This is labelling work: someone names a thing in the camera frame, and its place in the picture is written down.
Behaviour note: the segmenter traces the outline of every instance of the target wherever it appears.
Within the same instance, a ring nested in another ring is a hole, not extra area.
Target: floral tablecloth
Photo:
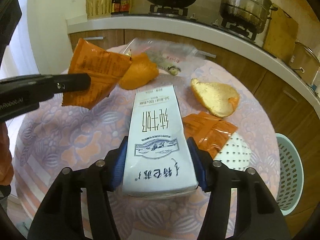
[[[186,116],[206,111],[189,87],[191,78],[227,83],[237,89],[240,104],[226,120],[239,127],[238,133],[252,150],[250,166],[258,171],[276,197],[280,170],[276,135],[267,114],[241,82],[221,66],[205,61],[191,77],[160,74],[146,87],[173,84],[181,116]],[[58,94],[26,115],[18,134],[13,165],[18,196],[31,218],[62,168],[86,168],[103,159],[109,150],[118,148],[129,132],[134,95],[135,91],[117,86],[108,98],[89,111],[75,106],[61,107],[62,95]],[[196,239],[209,200],[209,194],[201,189],[186,197],[152,201],[122,196],[120,188],[108,195],[122,239],[128,239],[136,230],[168,238]],[[84,228],[90,235],[85,194],[83,203]],[[226,237],[233,234],[235,217],[233,193]]]

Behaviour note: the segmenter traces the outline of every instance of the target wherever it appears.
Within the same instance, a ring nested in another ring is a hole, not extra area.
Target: white countertop
[[[286,64],[256,46],[223,31],[178,19],[145,16],[101,18],[68,25],[67,28],[68,34],[110,29],[157,31],[185,36],[222,47],[252,60],[283,79],[313,106],[320,118],[320,100]]]

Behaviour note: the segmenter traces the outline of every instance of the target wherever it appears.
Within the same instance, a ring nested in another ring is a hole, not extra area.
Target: blue gripper pad
[[[199,150],[195,140],[192,137],[187,139],[187,144],[191,154],[193,167],[195,169],[198,184],[203,191],[207,191],[206,169],[212,165],[212,157],[206,151]]]
[[[199,152],[198,146],[192,137],[189,137],[187,139],[187,144],[191,154],[191,159],[193,162],[193,167],[195,169],[198,184],[202,190],[205,190],[207,188],[207,183],[205,181],[205,169],[198,155],[198,152]]]
[[[111,188],[115,190],[122,182],[124,173],[125,158],[127,156],[128,137],[125,136],[118,149],[112,150],[116,152],[114,163],[111,171]]]

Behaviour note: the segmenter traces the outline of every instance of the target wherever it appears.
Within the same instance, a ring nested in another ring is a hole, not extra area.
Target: bottle label
[[[120,11],[120,4],[119,3],[112,3],[111,4],[111,13],[119,12]]]
[[[129,12],[130,4],[129,0],[121,0],[120,12]]]

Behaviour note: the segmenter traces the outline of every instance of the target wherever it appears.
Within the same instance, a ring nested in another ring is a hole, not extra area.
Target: soy sauce bottle
[[[111,14],[118,14],[120,12],[120,0],[112,0]]]

